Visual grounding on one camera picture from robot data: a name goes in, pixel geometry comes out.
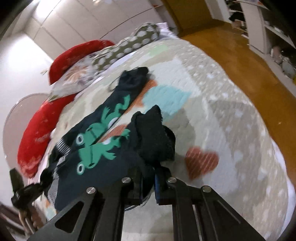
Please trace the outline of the left hand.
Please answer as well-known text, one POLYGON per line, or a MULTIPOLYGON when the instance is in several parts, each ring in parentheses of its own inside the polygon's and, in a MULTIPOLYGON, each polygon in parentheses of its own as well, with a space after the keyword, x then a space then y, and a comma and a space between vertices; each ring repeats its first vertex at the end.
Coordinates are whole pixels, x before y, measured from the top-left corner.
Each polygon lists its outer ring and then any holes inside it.
POLYGON ((29 204, 25 209, 20 209, 18 217, 27 235, 33 235, 45 225, 42 219, 43 216, 32 204, 29 204))

